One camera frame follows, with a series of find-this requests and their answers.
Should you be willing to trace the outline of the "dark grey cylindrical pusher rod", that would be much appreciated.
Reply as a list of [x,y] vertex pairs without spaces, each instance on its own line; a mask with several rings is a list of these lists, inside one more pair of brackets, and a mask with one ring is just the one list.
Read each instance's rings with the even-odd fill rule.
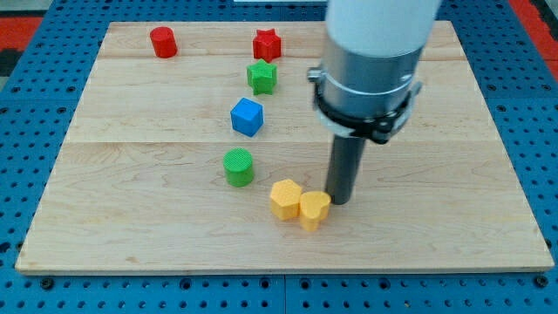
[[334,136],[325,183],[325,192],[333,204],[342,205],[350,200],[364,146],[363,138]]

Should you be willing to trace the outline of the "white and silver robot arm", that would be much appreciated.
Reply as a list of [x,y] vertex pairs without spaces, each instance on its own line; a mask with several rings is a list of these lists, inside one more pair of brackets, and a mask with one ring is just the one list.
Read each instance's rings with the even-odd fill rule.
[[415,71],[441,0],[329,0],[314,109],[334,134],[325,191],[351,197],[366,141],[383,145],[412,114]]

